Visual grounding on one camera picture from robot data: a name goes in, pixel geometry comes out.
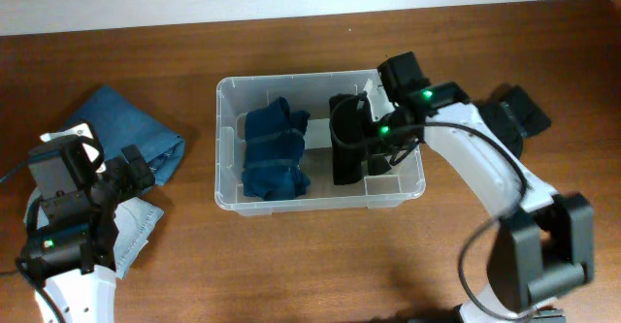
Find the large black taped garment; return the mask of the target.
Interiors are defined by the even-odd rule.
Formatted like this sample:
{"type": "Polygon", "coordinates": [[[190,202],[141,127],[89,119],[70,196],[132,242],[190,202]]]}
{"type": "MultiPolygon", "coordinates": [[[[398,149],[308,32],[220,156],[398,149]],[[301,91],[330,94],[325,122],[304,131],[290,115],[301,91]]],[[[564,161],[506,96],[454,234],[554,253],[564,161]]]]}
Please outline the large black taped garment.
{"type": "MultiPolygon", "coordinates": [[[[370,120],[370,107],[353,94],[338,94],[329,100],[333,129],[346,144],[356,144],[376,135],[370,120]]],[[[335,185],[357,183],[364,176],[379,176],[391,170],[382,154],[382,145],[349,149],[332,142],[333,182],[335,185]]]]}

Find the small black taped garment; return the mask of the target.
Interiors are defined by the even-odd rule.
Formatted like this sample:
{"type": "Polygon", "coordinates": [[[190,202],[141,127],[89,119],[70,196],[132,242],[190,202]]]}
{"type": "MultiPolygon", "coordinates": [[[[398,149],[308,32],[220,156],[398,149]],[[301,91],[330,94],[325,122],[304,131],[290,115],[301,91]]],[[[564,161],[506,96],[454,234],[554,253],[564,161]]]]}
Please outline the small black taped garment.
{"type": "Polygon", "coordinates": [[[520,85],[503,83],[475,105],[484,123],[516,157],[524,142],[547,130],[552,121],[520,85]]]}

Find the teal taped garment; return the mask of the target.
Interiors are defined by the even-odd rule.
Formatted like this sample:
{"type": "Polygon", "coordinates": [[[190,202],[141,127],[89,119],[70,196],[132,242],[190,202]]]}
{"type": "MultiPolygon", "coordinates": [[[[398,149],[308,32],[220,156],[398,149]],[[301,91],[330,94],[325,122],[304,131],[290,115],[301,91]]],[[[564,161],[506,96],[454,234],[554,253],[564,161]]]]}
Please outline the teal taped garment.
{"type": "Polygon", "coordinates": [[[300,168],[310,114],[293,112],[283,97],[245,118],[244,195],[264,201],[296,199],[310,179],[300,168]]]}

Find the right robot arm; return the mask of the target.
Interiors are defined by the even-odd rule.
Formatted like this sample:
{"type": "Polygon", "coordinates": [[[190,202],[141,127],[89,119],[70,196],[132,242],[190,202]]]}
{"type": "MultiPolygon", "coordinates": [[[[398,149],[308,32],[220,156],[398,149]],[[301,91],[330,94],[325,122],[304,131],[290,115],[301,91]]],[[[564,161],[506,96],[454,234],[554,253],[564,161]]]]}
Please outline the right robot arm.
{"type": "Polygon", "coordinates": [[[493,134],[455,82],[433,84],[412,52],[377,71],[369,98],[375,136],[394,147],[425,144],[459,174],[490,218],[458,255],[468,299],[461,322],[530,322],[538,311],[595,276],[594,209],[529,171],[493,134]]]}

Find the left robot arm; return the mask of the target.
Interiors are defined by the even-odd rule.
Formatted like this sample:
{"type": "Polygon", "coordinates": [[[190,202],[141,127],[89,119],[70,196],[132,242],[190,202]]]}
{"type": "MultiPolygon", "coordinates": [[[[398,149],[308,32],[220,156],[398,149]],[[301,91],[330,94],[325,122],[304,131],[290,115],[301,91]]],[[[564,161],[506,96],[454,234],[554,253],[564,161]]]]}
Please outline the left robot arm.
{"type": "Polygon", "coordinates": [[[155,178],[136,145],[106,159],[95,139],[68,135],[33,148],[40,196],[27,213],[16,268],[46,322],[112,322],[117,206],[155,178]]]}

